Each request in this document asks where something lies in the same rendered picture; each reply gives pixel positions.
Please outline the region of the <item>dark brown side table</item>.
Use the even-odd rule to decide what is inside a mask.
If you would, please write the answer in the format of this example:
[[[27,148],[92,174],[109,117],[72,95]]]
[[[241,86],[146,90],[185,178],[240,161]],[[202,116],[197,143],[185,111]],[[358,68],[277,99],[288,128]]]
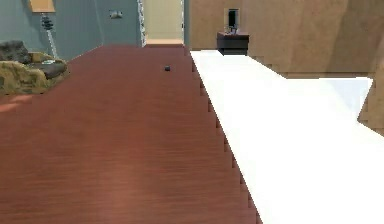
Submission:
[[[246,55],[248,53],[249,35],[247,33],[217,33],[217,50],[222,55]]]

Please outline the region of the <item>pale room door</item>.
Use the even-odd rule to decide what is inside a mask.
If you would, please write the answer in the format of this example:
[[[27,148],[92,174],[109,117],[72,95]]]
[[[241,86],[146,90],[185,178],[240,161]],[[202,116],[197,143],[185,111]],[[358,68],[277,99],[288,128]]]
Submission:
[[[147,44],[184,43],[184,0],[143,0]]]

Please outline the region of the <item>floor lamp with orange shade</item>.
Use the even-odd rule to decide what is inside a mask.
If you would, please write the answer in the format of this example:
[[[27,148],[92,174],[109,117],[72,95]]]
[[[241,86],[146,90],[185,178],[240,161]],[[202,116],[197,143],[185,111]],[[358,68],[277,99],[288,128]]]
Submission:
[[[28,0],[28,1],[29,1],[31,11],[33,13],[38,13],[41,15],[41,25],[47,33],[48,42],[51,47],[52,55],[55,58],[57,58],[58,57],[57,48],[52,35],[54,24],[52,19],[50,18],[50,14],[56,12],[53,0]]]

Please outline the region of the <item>olive and grey sofa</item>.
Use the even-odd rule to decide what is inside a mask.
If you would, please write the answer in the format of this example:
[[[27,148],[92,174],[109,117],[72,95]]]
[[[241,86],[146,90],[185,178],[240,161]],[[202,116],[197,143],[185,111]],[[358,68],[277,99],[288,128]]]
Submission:
[[[30,52],[20,40],[0,42],[0,95],[43,94],[68,75],[65,60]]]

